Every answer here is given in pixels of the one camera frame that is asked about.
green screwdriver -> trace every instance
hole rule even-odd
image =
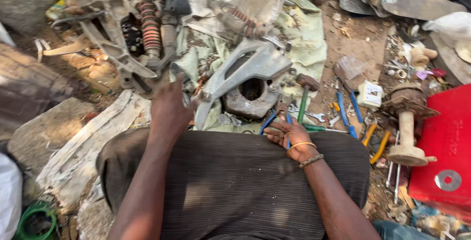
[[[307,124],[307,123],[303,123],[302,125],[304,126],[304,128],[306,128],[306,130],[311,131],[311,132],[330,131],[330,132],[338,132],[338,133],[345,133],[345,134],[349,133],[349,132],[346,132],[346,131],[326,129],[324,126],[315,126],[315,125]]]

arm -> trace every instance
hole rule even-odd
[[[170,152],[193,118],[197,104],[182,103],[183,76],[162,87],[151,107],[147,147],[124,197],[108,239],[158,239],[162,228],[165,173]]]
[[[286,148],[287,145],[285,135],[289,135],[291,144],[302,141],[311,142],[306,129],[296,120],[293,120],[293,125],[290,125],[282,117],[280,123],[272,123],[271,126],[282,130],[282,132],[267,128],[265,133],[268,134],[268,139],[282,147]],[[319,152],[313,146],[300,145],[292,149],[288,156],[302,163],[318,154]],[[330,239],[380,239],[371,223],[345,192],[323,159],[310,163],[303,170],[314,192],[324,227]]]

white electrical box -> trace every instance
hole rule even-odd
[[[358,86],[360,95],[356,97],[358,105],[368,107],[370,109],[379,108],[381,106],[382,87],[371,82],[365,81]]]

hammer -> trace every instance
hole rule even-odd
[[[306,109],[306,102],[308,100],[308,92],[310,91],[317,91],[319,90],[321,84],[316,81],[314,78],[299,74],[296,78],[296,82],[304,87],[304,93],[302,94],[301,105],[299,106],[299,115],[298,115],[298,122],[302,124],[302,119],[304,117],[304,111]]]

hand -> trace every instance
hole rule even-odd
[[[183,78],[181,73],[177,75],[175,82],[159,88],[156,98],[152,101],[149,138],[162,138],[173,145],[193,119],[198,101],[191,101],[187,108],[183,106]]]
[[[297,144],[298,142],[308,141],[312,142],[311,138],[309,137],[308,131],[299,124],[296,119],[292,120],[293,124],[289,124],[286,121],[285,116],[280,116],[280,123],[273,122],[270,124],[271,127],[281,130],[276,131],[269,128],[263,130],[267,135],[268,140],[278,143],[280,146],[286,147],[288,146],[288,138],[291,142],[291,146]],[[286,154],[293,160],[297,161],[298,163],[303,163],[304,161],[310,159],[311,157],[315,157],[319,154],[319,152],[315,149],[314,146],[303,144],[299,145]]]

